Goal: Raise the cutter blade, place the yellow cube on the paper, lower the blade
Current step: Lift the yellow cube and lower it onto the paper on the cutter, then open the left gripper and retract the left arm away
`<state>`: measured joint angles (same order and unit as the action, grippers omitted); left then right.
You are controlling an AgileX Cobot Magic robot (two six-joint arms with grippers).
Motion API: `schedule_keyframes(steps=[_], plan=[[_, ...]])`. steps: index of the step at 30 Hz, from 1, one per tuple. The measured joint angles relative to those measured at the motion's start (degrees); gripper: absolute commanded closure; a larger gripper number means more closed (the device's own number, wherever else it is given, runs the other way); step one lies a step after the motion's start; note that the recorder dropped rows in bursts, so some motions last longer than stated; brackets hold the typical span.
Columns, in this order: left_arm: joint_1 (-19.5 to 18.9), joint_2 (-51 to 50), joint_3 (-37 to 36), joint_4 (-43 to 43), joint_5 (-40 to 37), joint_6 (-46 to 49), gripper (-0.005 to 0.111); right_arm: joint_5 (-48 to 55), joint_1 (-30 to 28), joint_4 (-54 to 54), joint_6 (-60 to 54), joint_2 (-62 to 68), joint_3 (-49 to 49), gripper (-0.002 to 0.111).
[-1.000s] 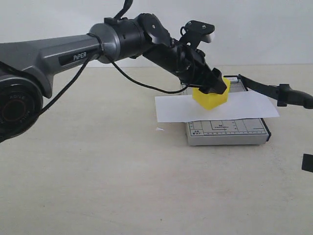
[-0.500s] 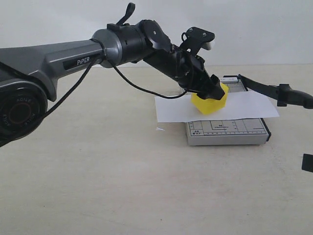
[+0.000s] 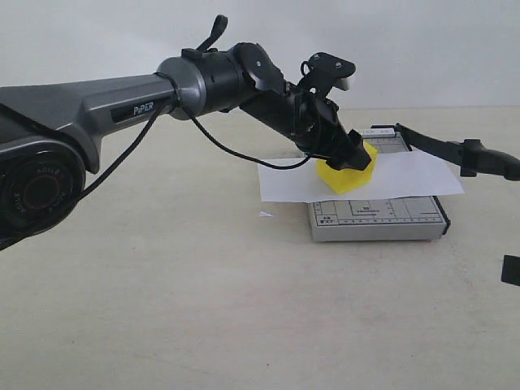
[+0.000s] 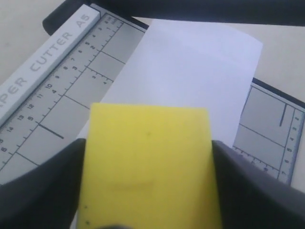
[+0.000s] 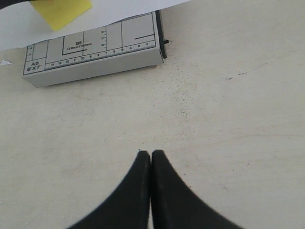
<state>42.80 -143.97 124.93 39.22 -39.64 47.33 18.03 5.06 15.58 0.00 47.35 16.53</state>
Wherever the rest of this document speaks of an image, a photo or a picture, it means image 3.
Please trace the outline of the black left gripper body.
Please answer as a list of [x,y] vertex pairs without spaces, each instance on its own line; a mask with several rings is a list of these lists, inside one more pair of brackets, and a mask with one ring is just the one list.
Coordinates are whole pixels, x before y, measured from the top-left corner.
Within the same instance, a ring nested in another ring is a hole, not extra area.
[[266,91],[240,104],[240,109],[316,158],[348,161],[353,142],[333,109],[305,93]]

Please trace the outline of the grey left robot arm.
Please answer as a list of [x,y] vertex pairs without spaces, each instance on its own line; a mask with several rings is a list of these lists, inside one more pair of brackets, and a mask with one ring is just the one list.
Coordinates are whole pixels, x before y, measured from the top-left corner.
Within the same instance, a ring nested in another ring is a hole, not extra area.
[[205,43],[164,60],[150,75],[1,90],[1,246],[7,248],[63,221],[93,191],[102,139],[160,115],[196,121],[241,109],[287,137],[306,158],[335,169],[368,167],[362,137],[346,131],[332,88],[345,89],[355,66],[318,53],[297,84],[284,79],[256,43],[220,51]]

